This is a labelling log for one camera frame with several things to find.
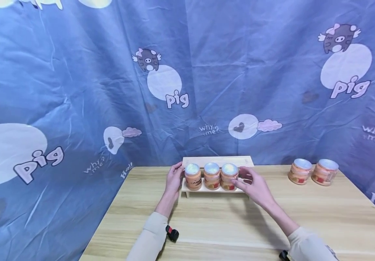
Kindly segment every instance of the jar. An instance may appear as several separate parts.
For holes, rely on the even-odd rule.
[[[202,186],[202,175],[198,165],[190,163],[184,168],[186,185],[190,190],[198,190]]]
[[[219,165],[214,162],[206,163],[203,168],[205,186],[210,190],[219,189],[220,185]]]
[[[305,185],[311,174],[312,163],[305,159],[295,159],[289,171],[289,179],[298,185]]]
[[[322,186],[330,186],[338,173],[338,163],[330,159],[320,159],[315,166],[312,179]]]
[[[226,163],[221,168],[221,187],[224,190],[233,191],[236,189],[232,183],[233,179],[238,180],[238,168],[232,163]]]

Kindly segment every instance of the wooden stand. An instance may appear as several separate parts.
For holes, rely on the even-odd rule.
[[[190,163],[197,164],[200,168],[203,168],[206,163],[214,162],[222,167],[225,163],[235,164],[237,167],[254,167],[253,160],[250,156],[227,156],[227,157],[183,157],[183,166],[187,166]],[[183,178],[182,188],[180,189],[179,198],[182,197],[182,193],[186,193],[186,197],[189,198],[190,193],[194,192],[209,192],[209,193],[244,193],[244,191],[237,188],[236,190],[228,191],[224,190],[222,187],[219,187],[216,190],[208,189],[204,184],[204,178],[202,178],[202,186],[198,190],[190,190],[187,187],[186,179]]]

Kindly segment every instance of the finger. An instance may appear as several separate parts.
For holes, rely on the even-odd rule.
[[[182,165],[182,162],[176,163],[171,166],[170,170],[168,171],[169,174],[174,174],[174,171]]]
[[[244,181],[244,183],[250,184],[250,185],[253,183],[253,181],[250,180],[250,179],[243,179],[242,181]]]
[[[179,168],[181,165],[182,165],[182,162],[176,163],[176,164],[174,164],[173,166],[171,166],[171,169],[174,171],[174,170],[176,170],[177,168]]]
[[[234,184],[235,187],[239,188],[242,191],[245,191],[247,187],[249,186],[249,184],[246,184],[242,181],[237,181],[236,179],[232,181],[232,184]]]
[[[256,179],[258,177],[258,174],[255,172],[255,170],[253,170],[250,167],[244,167],[244,166],[242,166],[239,169],[245,171],[248,174],[250,174],[254,179]]]
[[[250,179],[251,181],[253,180],[253,176],[251,176],[251,174],[248,173],[241,173],[239,177],[243,179]]]
[[[177,170],[176,170],[176,173],[174,173],[174,175],[176,175],[176,177],[181,177],[182,176],[182,172],[184,170],[184,166],[180,166]]]

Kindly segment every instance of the blue curtain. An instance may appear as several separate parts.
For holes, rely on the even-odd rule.
[[[0,260],[78,260],[133,167],[235,155],[375,204],[375,0],[0,0]]]

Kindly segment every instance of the beige sleeve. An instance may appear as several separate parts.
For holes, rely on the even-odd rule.
[[[298,228],[287,238],[291,244],[289,256],[294,261],[337,261],[322,239],[305,228]]]
[[[132,246],[127,261],[155,261],[166,240],[168,218],[153,212]]]

